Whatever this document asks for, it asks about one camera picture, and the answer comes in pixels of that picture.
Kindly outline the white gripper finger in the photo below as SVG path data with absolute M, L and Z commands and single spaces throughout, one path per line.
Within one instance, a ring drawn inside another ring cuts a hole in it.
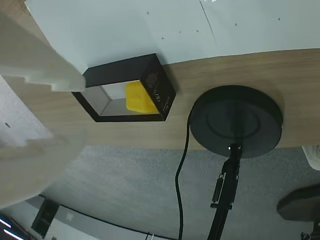
M 54 92 L 81 92 L 82 74 L 49 44 L 23 0 L 0 2 L 0 74 L 50 85 Z
M 37 196 L 63 173 L 86 144 L 83 129 L 0 132 L 0 207 Z

